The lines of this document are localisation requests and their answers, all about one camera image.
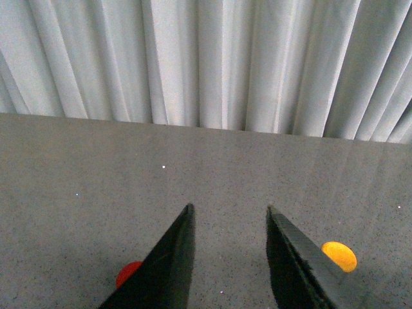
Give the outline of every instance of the gray floor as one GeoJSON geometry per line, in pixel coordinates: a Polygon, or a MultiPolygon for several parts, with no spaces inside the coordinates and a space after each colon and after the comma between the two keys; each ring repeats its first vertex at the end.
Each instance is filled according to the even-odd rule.
{"type": "Polygon", "coordinates": [[[0,114],[0,308],[94,308],[196,206],[190,308],[276,308],[273,203],[349,276],[412,308],[412,147],[0,114]]]}

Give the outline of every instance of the ball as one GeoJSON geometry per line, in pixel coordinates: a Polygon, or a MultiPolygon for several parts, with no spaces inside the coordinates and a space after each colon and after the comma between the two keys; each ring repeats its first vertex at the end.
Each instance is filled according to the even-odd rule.
{"type": "Polygon", "coordinates": [[[322,251],[344,272],[352,272],[357,265],[356,256],[352,250],[343,243],[328,241],[322,245],[322,251]]]}
{"type": "Polygon", "coordinates": [[[120,286],[140,267],[141,264],[141,261],[134,261],[123,267],[117,275],[116,288],[120,288],[120,286]]]}

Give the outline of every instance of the red ball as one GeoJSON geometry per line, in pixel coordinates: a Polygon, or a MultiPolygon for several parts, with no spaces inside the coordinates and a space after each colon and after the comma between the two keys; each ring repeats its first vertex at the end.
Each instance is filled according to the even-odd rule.
{"type": "Polygon", "coordinates": [[[118,273],[117,278],[116,278],[116,288],[119,288],[120,285],[126,281],[133,272],[136,271],[140,267],[142,262],[140,261],[134,261],[129,264],[127,264],[125,267],[122,268],[122,270],[118,273]]]}

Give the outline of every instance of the white curtain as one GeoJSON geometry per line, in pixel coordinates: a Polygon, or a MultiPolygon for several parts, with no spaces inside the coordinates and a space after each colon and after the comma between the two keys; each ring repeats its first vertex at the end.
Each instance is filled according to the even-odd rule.
{"type": "Polygon", "coordinates": [[[412,142],[412,0],[2,0],[0,112],[412,142]]]}

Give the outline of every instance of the yellow ball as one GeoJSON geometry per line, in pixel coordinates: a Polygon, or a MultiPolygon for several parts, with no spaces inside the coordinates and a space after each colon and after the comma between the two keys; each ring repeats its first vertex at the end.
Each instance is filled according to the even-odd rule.
{"type": "Polygon", "coordinates": [[[344,272],[355,270],[357,265],[356,256],[353,251],[343,243],[328,241],[322,245],[322,251],[341,267],[344,272]]]}

